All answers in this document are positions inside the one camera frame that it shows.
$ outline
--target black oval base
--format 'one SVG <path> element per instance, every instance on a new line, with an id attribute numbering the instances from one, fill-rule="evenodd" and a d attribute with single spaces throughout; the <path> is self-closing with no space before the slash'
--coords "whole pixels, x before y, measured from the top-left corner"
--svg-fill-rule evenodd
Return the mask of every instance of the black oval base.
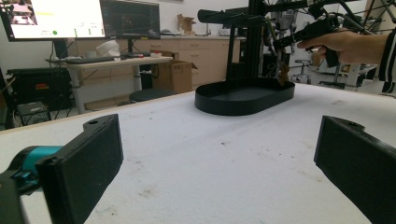
<path id="1" fill-rule="evenodd" d="M 203 85 L 195 91 L 195 106 L 209 114 L 255 114 L 294 96 L 294 83 L 280 86 L 277 79 L 252 77 Z"/>

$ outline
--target table surface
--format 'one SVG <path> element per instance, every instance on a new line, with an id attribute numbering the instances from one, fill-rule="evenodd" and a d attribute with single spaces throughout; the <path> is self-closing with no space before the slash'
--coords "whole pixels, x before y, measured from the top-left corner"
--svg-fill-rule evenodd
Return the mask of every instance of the table surface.
<path id="1" fill-rule="evenodd" d="M 166 63 L 172 60 L 172 57 L 160 57 L 160 58 L 133 58 L 133 59 L 125 59 L 120 61 L 111 61 L 111 62 L 102 62 L 102 63 L 84 63 L 84 64 L 66 64 L 66 68 L 70 69 L 99 69 L 99 68 L 107 68 L 107 67 L 115 67 L 115 66 L 134 66 L 134 65 L 143 65 L 143 64 L 151 64 L 151 63 Z"/>
<path id="2" fill-rule="evenodd" d="M 314 163 L 322 116 L 396 146 L 395 99 L 296 84 L 293 99 L 249 116 L 206 114 L 189 92 L 4 131 L 0 170 L 114 113 L 124 161 L 86 223 L 370 223 Z M 50 223 L 42 192 L 22 200 L 31 223 Z"/>

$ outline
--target computer monitor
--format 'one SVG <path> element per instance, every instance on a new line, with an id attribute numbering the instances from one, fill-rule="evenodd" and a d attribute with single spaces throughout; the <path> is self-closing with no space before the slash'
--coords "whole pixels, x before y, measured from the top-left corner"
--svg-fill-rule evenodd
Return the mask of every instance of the computer monitor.
<path id="1" fill-rule="evenodd" d="M 0 0 L 8 41 L 105 37 L 99 0 Z"/>
<path id="2" fill-rule="evenodd" d="M 101 0 L 107 38 L 160 39 L 160 5 L 129 0 Z"/>

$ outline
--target keyboard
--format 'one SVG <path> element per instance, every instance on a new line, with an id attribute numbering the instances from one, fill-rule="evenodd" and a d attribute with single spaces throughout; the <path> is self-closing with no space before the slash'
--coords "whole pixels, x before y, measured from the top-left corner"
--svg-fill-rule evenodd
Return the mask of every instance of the keyboard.
<path id="1" fill-rule="evenodd" d="M 84 59 L 65 59 L 65 63 L 70 64 L 84 64 L 84 63 L 103 63 L 103 62 L 111 62 L 114 61 L 115 58 L 121 58 L 122 60 L 126 59 L 125 57 L 98 57 L 98 58 L 84 58 Z"/>
<path id="2" fill-rule="evenodd" d="M 142 51 L 142 52 L 126 52 L 122 53 L 121 56 L 124 56 L 126 58 L 139 58 L 141 56 L 143 57 L 149 57 L 150 53 L 148 51 Z"/>

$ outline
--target wooden cabinet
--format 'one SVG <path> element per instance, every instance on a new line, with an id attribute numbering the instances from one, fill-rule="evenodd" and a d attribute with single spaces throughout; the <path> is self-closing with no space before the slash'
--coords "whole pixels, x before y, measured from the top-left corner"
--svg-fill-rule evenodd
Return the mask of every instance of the wooden cabinet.
<path id="1" fill-rule="evenodd" d="M 84 55 L 85 51 L 95 50 L 103 40 L 78 40 L 75 48 L 77 54 Z M 127 49 L 126 40 L 117 40 L 120 51 Z M 192 88 L 200 85 L 219 82 L 225 79 L 227 72 L 228 37 L 164 37 L 161 40 L 137 40 L 134 51 L 150 51 L 151 49 L 178 52 L 181 61 L 194 63 L 198 69 L 192 70 Z M 233 46 L 233 63 L 239 62 L 240 40 L 236 39 Z"/>

